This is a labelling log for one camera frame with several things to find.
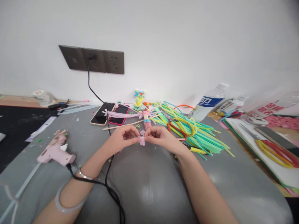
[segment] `blue label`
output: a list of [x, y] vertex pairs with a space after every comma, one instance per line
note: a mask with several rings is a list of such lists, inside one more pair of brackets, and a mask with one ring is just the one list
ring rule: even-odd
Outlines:
[[201, 101], [198, 103], [199, 106], [204, 107], [214, 107], [216, 106], [223, 98], [212, 98], [204, 96]]

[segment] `bracelet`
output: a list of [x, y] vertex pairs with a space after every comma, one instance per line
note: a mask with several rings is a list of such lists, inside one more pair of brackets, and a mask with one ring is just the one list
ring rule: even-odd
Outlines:
[[91, 177], [88, 177], [88, 176], [85, 176], [82, 172], [81, 172], [81, 168], [79, 169], [79, 174], [81, 177], [83, 177], [84, 179], [88, 179], [88, 180], [94, 180], [95, 178], [91, 178]]
[[59, 190], [57, 191], [57, 194], [55, 196], [55, 205], [56, 205], [56, 208], [61, 211], [62, 213], [70, 213], [70, 212], [73, 212], [79, 208], [81, 208], [84, 204], [84, 202], [86, 201], [88, 195], [86, 196], [86, 198], [80, 203], [78, 204], [77, 206], [74, 206], [74, 207], [71, 207], [71, 208], [65, 208], [63, 207], [61, 204], [60, 204], [60, 201], [59, 201], [59, 197], [60, 197], [60, 193], [62, 191], [62, 189], [64, 188], [64, 186], [67, 184], [67, 182], [65, 182], [64, 185], [62, 185]]

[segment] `smartphone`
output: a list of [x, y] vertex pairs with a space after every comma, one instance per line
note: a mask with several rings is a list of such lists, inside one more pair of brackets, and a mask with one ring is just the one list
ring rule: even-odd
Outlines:
[[[129, 108], [119, 104], [114, 112], [121, 113], [121, 114], [127, 114], [128, 111], [129, 111]], [[109, 123], [111, 123], [111, 124], [123, 125], [124, 122], [125, 122], [125, 118], [109, 118]]]
[[105, 114], [102, 111], [104, 111], [105, 109], [107, 109], [108, 111], [113, 111], [115, 107], [115, 103], [107, 103], [107, 102], [105, 103], [107, 104], [108, 109], [106, 105], [103, 104], [90, 120], [91, 124], [100, 125], [100, 126], [105, 126], [107, 124], [107, 116], [105, 116]]
[[277, 134], [275, 131], [271, 130], [266, 126], [256, 127], [259, 133], [265, 136], [267, 139], [275, 143], [281, 148], [285, 148], [289, 152], [293, 153], [295, 156], [299, 157], [299, 148], [291, 143], [289, 140], [285, 139], [284, 137]]

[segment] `wall outlet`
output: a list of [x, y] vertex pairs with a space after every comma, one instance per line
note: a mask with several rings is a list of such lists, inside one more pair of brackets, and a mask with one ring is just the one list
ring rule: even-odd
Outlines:
[[86, 63], [88, 64], [88, 58], [94, 58], [89, 60], [89, 70], [91, 72], [106, 72], [103, 50], [82, 48], [82, 54]]
[[59, 48], [70, 69], [87, 71], [86, 63], [80, 47], [59, 45]]
[[122, 51], [104, 50], [104, 59], [107, 73], [125, 73], [125, 53]]

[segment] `hand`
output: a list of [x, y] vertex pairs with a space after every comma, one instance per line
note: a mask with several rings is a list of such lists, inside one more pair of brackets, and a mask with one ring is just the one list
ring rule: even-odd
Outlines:
[[144, 134], [144, 140], [166, 148], [173, 154], [180, 154], [189, 151], [176, 137], [173, 136], [165, 127], [149, 127]]
[[140, 142], [138, 130], [133, 125], [126, 125], [117, 128], [112, 135], [108, 138], [101, 150], [105, 150], [108, 158], [118, 153], [124, 147]]

